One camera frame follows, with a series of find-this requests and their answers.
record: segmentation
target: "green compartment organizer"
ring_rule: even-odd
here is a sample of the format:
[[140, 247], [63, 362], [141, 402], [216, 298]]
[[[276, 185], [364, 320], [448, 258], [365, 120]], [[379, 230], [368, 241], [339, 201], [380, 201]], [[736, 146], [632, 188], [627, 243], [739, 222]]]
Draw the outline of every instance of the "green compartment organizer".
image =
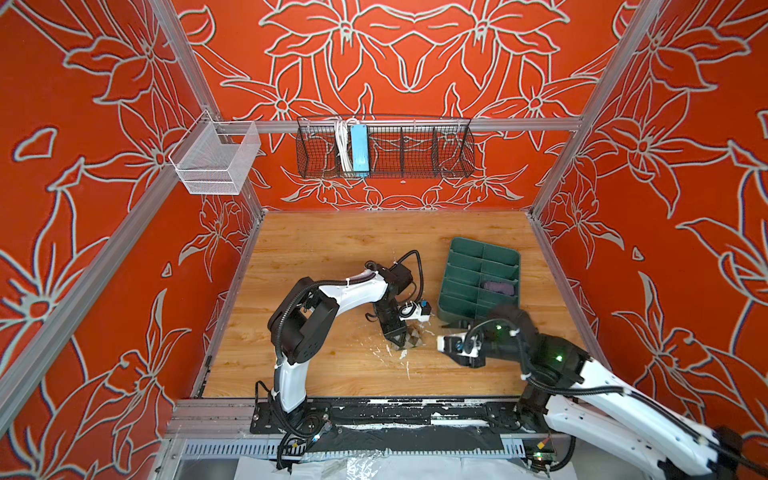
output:
[[[489, 280], [510, 283], [515, 287], [515, 295], [482, 288]], [[499, 303], [520, 306], [520, 253], [469, 238], [451, 240], [438, 299], [438, 318], [447, 326], [466, 328], [472, 320], [486, 319]]]

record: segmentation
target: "purple rolled cloth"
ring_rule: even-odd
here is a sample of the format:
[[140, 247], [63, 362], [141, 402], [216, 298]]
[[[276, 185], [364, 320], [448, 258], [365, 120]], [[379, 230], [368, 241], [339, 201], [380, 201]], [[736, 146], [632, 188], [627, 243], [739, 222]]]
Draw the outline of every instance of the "purple rolled cloth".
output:
[[506, 296], [515, 296], [515, 286], [509, 283], [502, 282], [485, 282], [482, 287], [492, 292], [500, 293]]

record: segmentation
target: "wooden table surface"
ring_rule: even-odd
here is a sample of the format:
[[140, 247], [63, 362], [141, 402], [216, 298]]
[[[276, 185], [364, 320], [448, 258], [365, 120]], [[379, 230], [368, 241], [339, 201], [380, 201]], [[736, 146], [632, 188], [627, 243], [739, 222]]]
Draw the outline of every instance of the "wooden table surface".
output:
[[[524, 387], [513, 362], [488, 359], [468, 369], [435, 349], [437, 313], [449, 244], [467, 237], [521, 254], [521, 307], [543, 333], [583, 346], [528, 219], [522, 212], [270, 212], [262, 225], [235, 307], [211, 366], [205, 397], [253, 397], [253, 385], [272, 387], [275, 352], [267, 320], [296, 281], [336, 280], [364, 270], [367, 260], [389, 266], [411, 249], [422, 256], [424, 298], [432, 318], [417, 324], [424, 346], [398, 352], [379, 323], [363, 316], [370, 305], [336, 318], [323, 348], [311, 360], [310, 396], [449, 396], [519, 394]], [[406, 261], [418, 282], [415, 259]]]

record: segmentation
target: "coiled white cord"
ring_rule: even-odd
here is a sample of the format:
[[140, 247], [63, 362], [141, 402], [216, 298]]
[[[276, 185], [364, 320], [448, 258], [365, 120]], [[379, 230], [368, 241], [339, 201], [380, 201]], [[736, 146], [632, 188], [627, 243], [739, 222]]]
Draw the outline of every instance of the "coiled white cord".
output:
[[360, 123], [356, 118], [348, 118], [347, 120], [338, 119], [334, 124], [336, 130], [336, 146], [339, 148], [339, 159], [341, 161], [341, 168], [345, 172], [351, 172], [354, 170], [352, 165], [352, 159], [349, 158], [347, 153], [347, 145], [349, 142], [349, 126], [351, 124]]

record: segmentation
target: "white metal basket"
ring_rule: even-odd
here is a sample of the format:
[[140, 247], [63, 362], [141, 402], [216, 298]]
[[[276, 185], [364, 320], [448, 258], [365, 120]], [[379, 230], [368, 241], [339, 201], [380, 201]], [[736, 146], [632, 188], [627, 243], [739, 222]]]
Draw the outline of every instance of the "white metal basket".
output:
[[250, 122], [242, 137], [218, 133], [221, 123], [203, 112], [169, 156], [191, 194], [237, 195], [259, 153], [255, 123]]

